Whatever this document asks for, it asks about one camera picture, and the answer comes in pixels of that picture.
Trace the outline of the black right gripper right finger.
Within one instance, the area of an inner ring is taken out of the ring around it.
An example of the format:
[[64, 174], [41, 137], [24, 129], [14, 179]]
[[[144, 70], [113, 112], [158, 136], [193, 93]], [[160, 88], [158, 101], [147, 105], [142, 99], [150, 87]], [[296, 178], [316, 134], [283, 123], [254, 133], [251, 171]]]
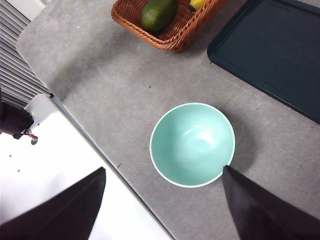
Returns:
[[282, 200], [230, 166], [222, 182], [227, 205], [242, 240], [318, 240], [320, 221]]

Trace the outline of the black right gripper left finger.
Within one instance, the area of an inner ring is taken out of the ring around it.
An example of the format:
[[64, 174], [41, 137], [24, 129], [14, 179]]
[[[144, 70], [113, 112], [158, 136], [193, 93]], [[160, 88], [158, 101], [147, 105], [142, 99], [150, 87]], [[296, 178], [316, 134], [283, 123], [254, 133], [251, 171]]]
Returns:
[[101, 208], [106, 170], [98, 168], [58, 195], [0, 226], [2, 240], [87, 240]]

